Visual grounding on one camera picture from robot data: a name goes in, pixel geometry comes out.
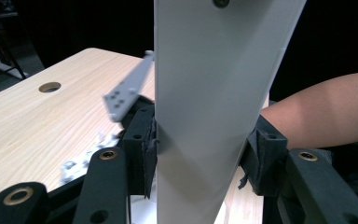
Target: gray panel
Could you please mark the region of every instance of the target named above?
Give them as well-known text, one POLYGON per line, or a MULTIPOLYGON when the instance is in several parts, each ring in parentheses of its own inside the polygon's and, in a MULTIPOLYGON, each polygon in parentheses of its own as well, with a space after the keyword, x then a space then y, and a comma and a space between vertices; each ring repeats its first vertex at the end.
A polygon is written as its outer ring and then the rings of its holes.
POLYGON ((213 223, 304 0, 157 0, 158 223, 213 223))

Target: light wood tabletop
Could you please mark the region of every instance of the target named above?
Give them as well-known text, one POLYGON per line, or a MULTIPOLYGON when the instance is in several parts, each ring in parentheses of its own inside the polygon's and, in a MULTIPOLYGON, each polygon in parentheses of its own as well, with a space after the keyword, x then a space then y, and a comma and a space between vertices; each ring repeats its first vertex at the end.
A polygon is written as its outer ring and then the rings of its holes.
MULTIPOLYGON (((94 147, 100 133, 121 128, 108 118, 103 95, 141 59, 85 49, 0 92, 0 191, 36 181, 48 191, 60 185, 60 167, 94 147), (61 87, 41 92, 46 83, 61 87)), ((141 94, 154 99, 154 68, 141 94)), ((226 197, 225 223, 261 223, 262 197, 247 186, 237 190, 239 170, 226 197)))

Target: forearm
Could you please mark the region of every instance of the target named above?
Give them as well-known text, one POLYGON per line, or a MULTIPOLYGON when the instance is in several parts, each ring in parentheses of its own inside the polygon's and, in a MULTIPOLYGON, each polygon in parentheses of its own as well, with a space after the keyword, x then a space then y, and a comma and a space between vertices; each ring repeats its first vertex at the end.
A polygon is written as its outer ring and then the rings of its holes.
POLYGON ((288 148, 358 141, 358 74, 327 80, 262 110, 288 148))

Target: bare skin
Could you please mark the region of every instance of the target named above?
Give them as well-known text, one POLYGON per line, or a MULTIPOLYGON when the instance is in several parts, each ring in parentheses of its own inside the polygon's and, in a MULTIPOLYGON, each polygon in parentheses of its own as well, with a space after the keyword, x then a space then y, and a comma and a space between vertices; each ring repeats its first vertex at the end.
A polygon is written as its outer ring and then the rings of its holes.
POLYGON ((288 149, 358 141, 358 74, 295 93, 261 114, 288 138, 288 149))

